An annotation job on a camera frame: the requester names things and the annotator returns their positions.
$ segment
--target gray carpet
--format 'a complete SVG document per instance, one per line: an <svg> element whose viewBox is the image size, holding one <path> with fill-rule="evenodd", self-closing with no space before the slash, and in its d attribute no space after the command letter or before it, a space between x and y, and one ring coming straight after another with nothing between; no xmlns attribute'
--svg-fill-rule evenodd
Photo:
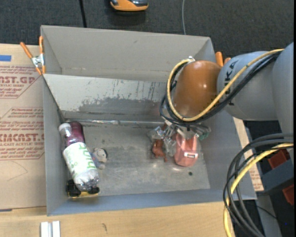
<svg viewBox="0 0 296 237"><path fill-rule="evenodd" d="M116 13L83 0L87 27L184 34L183 0L148 0L143 13ZM294 41L294 0L185 0L185 33L211 37L224 57ZM40 25L83 27L78 0L0 0L0 43L37 44Z"/></svg>

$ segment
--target cardboard sheet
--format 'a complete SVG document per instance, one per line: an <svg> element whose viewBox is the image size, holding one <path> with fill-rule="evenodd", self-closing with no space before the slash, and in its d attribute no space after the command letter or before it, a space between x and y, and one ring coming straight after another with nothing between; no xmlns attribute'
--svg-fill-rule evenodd
<svg viewBox="0 0 296 237"><path fill-rule="evenodd" d="M42 78L20 45L0 44L1 56L0 209L45 206Z"/></svg>

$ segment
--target bin floor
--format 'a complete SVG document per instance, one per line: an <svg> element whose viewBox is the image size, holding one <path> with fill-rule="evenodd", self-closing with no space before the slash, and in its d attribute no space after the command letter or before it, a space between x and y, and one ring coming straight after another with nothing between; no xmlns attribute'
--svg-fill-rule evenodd
<svg viewBox="0 0 296 237"><path fill-rule="evenodd" d="M155 158L147 133L154 127L113 124L84 126L91 151L103 148L108 153L100 174L100 196L209 189L202 154L192 167L175 164L173 157Z"/></svg>

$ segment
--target plastic bottle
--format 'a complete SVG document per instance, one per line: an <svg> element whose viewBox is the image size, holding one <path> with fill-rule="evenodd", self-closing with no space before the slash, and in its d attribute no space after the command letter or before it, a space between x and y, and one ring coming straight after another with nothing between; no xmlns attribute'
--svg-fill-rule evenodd
<svg viewBox="0 0 296 237"><path fill-rule="evenodd" d="M75 185L80 191L96 188L100 180L99 173L84 137L76 136L69 123L61 124L58 130L62 137L62 153Z"/></svg>

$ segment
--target red object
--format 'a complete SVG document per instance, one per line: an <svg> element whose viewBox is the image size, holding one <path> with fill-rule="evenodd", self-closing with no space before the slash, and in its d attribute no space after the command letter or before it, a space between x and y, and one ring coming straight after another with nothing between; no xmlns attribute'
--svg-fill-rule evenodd
<svg viewBox="0 0 296 237"><path fill-rule="evenodd" d="M167 162L167 156L162 150L163 141L162 140L156 140L152 147L152 152L154 153L154 156L156 158L161 157L164 159L164 162Z"/></svg>
<svg viewBox="0 0 296 237"><path fill-rule="evenodd" d="M198 159L198 139L193 136L191 139L185 139L183 136L177 133L176 135L176 153L174 154L174 160L177 165L184 167L191 167Z"/></svg>
<svg viewBox="0 0 296 237"><path fill-rule="evenodd" d="M287 150L282 149L279 150L275 155L273 155L270 159L268 159L268 162L272 169L278 167L279 165L286 162L288 159L290 159L290 154ZM285 187L283 190L283 194L285 196L285 199L288 203L291 205L294 205L294 184L289 185Z"/></svg>

